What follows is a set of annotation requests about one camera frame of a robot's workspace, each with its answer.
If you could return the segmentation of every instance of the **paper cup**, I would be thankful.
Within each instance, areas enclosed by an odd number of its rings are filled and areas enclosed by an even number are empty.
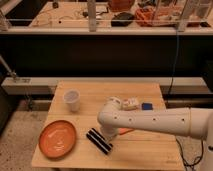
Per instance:
[[[80,107],[80,95],[77,90],[69,90],[63,96],[64,102],[69,106],[71,112],[77,112]]]

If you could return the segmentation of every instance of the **speckled floor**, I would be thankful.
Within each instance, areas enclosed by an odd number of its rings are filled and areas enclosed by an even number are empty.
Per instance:
[[[31,160],[47,111],[16,111],[0,138],[0,171],[50,171],[32,168]],[[188,161],[200,154],[200,141],[177,137]]]

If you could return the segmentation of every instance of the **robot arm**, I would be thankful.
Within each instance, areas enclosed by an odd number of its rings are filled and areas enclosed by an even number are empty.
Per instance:
[[[121,104],[118,98],[111,97],[99,113],[98,121],[106,139],[113,139],[117,135],[117,128],[125,127],[206,140],[201,170],[212,170],[213,109],[122,111]]]

